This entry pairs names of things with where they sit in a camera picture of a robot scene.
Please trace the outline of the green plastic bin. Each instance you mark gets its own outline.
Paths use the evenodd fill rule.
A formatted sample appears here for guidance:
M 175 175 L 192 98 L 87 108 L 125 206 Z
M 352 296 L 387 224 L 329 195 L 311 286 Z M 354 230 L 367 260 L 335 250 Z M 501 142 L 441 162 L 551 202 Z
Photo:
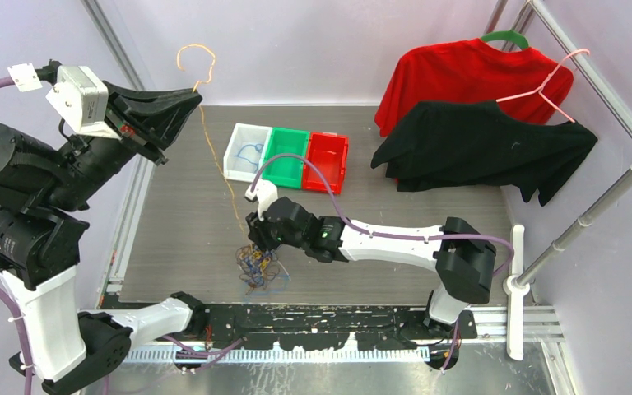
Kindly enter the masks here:
M 273 128 L 264 162 L 280 154 L 294 154 L 305 157 L 309 145 L 310 132 L 289 128 Z M 268 165 L 262 178 L 278 187 L 301 189 L 304 164 L 292 157 L 281 157 Z

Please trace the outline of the red plastic bin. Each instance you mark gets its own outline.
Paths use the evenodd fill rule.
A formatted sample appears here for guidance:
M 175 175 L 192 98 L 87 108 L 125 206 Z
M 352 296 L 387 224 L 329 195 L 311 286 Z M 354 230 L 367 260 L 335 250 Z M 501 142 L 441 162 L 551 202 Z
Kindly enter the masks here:
M 340 194 L 346 174 L 349 137 L 330 132 L 311 132 L 307 160 L 327 180 L 334 194 Z

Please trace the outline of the white plastic bin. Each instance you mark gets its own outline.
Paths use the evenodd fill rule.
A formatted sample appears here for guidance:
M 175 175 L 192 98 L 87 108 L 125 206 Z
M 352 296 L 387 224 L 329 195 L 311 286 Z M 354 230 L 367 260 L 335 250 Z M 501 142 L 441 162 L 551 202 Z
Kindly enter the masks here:
M 223 156 L 225 178 L 252 182 L 263 163 L 271 134 L 268 126 L 236 123 Z

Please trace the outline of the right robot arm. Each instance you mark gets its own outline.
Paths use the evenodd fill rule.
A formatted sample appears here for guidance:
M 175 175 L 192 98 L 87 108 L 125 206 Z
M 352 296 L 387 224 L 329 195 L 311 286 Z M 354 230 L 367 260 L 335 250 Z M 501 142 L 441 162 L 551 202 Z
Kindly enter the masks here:
M 264 252 L 288 245 L 321 263 L 382 261 L 435 273 L 440 285 L 431 291 L 423 318 L 432 337 L 446 337 L 454 330 L 466 307 L 490 301 L 496 248 L 462 218 L 449 217 L 443 225 L 424 228 L 372 225 L 315 216 L 280 197 L 245 220 L 249 240 Z

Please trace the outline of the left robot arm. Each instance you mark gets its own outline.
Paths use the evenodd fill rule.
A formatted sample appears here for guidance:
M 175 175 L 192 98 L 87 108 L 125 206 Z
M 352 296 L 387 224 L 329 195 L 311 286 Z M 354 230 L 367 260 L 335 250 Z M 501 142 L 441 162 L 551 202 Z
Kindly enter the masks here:
M 204 304 L 184 292 L 121 314 L 77 307 L 79 243 L 89 224 L 75 213 L 134 156 L 165 163 L 202 100 L 191 89 L 105 91 L 100 115 L 111 137 L 73 134 L 56 149 L 0 123 L 0 296 L 28 340 L 10 363 L 40 377 L 48 394 L 76 393 L 159 337 L 195 340 L 207 329 Z

